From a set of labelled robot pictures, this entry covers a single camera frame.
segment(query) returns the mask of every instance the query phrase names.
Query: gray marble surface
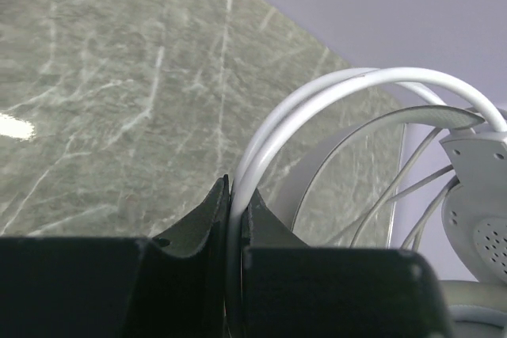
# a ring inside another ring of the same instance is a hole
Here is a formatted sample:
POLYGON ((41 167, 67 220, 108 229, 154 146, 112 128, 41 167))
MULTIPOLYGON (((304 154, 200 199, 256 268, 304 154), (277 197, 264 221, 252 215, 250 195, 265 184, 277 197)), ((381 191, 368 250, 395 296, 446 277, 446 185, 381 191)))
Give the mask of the gray marble surface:
MULTIPOLYGON (((0 234, 157 234, 233 173, 278 102, 347 66, 262 0, 0 0, 0 234)), ((316 116, 265 174, 268 204, 319 139, 397 107, 373 89, 316 116)), ((400 142, 388 131, 341 154, 296 232, 319 244, 352 222, 400 142)))

